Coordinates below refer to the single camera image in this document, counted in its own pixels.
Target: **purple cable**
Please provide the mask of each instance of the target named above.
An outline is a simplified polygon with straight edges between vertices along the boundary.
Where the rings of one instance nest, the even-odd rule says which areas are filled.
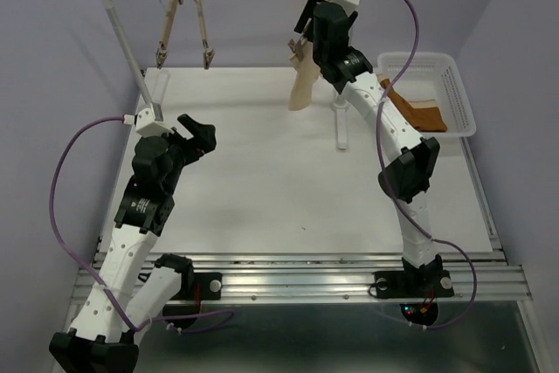
[[[68,153],[70,152],[70,149],[72,148],[73,144],[78,140],[78,138],[81,135],[83,135],[89,128],[95,127],[99,124],[102,124],[103,122],[108,122],[108,121],[124,122],[124,117],[120,116],[120,117],[101,118],[97,121],[90,122],[89,124],[87,124],[86,126],[81,128],[78,131],[78,133],[73,135],[72,139],[68,142],[68,145],[64,149],[64,152],[62,152],[62,156],[59,159],[59,163],[56,165],[56,169],[54,170],[54,176],[52,177],[51,192],[49,194],[49,216],[51,218],[51,227],[52,227],[52,231],[54,231],[54,236],[56,237],[56,240],[59,242],[59,245],[62,247],[62,249],[64,249],[64,251],[68,255],[70,255],[70,257],[72,257],[72,259],[74,261],[76,261],[82,269],[86,270],[93,277],[93,279],[97,283],[99,283],[103,287],[105,287],[104,288],[105,294],[107,295],[107,298],[110,300],[110,302],[113,304],[114,310],[116,310],[116,312],[122,318],[122,321],[124,323],[126,323],[126,325],[132,331],[139,332],[142,329],[144,329],[147,325],[149,325],[152,321],[166,321],[166,320],[177,321],[179,319],[194,319],[194,318],[197,319],[197,318],[206,318],[208,316],[214,316],[214,315],[217,315],[217,314],[226,314],[226,313],[230,314],[224,321],[221,321],[216,325],[212,325],[212,326],[207,327],[207,328],[195,329],[195,330],[189,331],[189,333],[194,334],[196,332],[206,332],[206,331],[209,331],[209,330],[212,330],[212,329],[215,329],[215,328],[219,328],[220,326],[224,325],[226,322],[228,322],[233,317],[235,312],[232,309],[222,309],[222,310],[217,310],[215,312],[207,312],[205,314],[187,314],[187,315],[170,316],[170,317],[160,316],[160,317],[153,318],[151,320],[147,319],[142,324],[140,324],[139,327],[136,327],[132,323],[132,321],[130,321],[130,319],[127,317],[126,312],[124,311],[124,309],[122,308],[120,303],[114,297],[113,292],[111,292],[108,289],[107,283],[100,277],[100,275],[89,264],[87,264],[76,252],[74,252],[73,249],[70,246],[68,246],[68,244],[62,239],[62,235],[60,235],[59,227],[57,226],[57,223],[56,223],[56,218],[54,217],[54,193],[56,191],[56,186],[57,186],[57,183],[58,183],[58,180],[59,180],[59,175],[60,175],[60,170],[62,169],[62,164],[64,163],[64,160],[68,156]]]
[[[456,245],[452,242],[449,242],[447,240],[435,239],[428,231],[426,231],[423,227],[421,227],[418,224],[418,222],[416,222],[410,214],[408,214],[406,209],[398,201],[396,193],[395,193],[394,189],[392,188],[392,185],[390,184],[388,174],[386,173],[386,165],[384,163],[383,149],[382,149],[382,146],[381,146],[381,129],[382,129],[381,115],[383,114],[384,100],[388,97],[390,89],[392,89],[394,84],[399,81],[399,79],[402,77],[402,75],[405,73],[405,71],[408,70],[408,67],[410,67],[411,61],[413,60],[413,57],[416,55],[416,51],[418,50],[418,44],[419,44],[418,14],[416,13],[416,10],[413,7],[413,5],[411,4],[410,0],[404,0],[404,2],[408,6],[408,8],[410,9],[411,15],[413,16],[413,24],[415,26],[416,34],[415,34],[415,38],[414,38],[414,41],[413,41],[413,46],[411,47],[410,57],[408,57],[404,66],[400,70],[400,72],[397,73],[397,75],[394,77],[394,79],[392,79],[392,81],[389,83],[389,85],[386,87],[386,89],[384,89],[383,96],[381,97],[381,102],[378,106],[378,113],[376,115],[376,152],[378,154],[378,159],[379,159],[379,162],[381,164],[381,171],[383,173],[384,183],[386,184],[386,187],[387,187],[386,189],[389,192],[390,198],[392,199],[392,201],[394,202],[394,205],[398,208],[398,210],[426,238],[428,238],[429,240],[432,240],[433,242],[436,242],[438,244],[448,245],[448,246],[451,246],[452,248],[456,249],[466,259],[466,262],[468,263],[468,265],[470,266],[470,268],[472,270],[472,276],[473,276],[472,297],[470,298],[470,301],[468,301],[468,305],[466,306],[466,309],[464,309],[464,312],[462,312],[456,318],[454,318],[454,319],[452,319],[448,322],[441,323],[439,325],[433,325],[433,326],[427,327],[427,329],[442,329],[442,328],[449,327],[449,326],[453,325],[454,323],[458,322],[460,319],[462,319],[472,309],[473,303],[475,302],[476,294],[478,292],[478,275],[475,271],[475,267],[473,266],[472,260],[467,255],[467,253],[464,250],[462,250],[462,248],[460,248],[458,245]]]

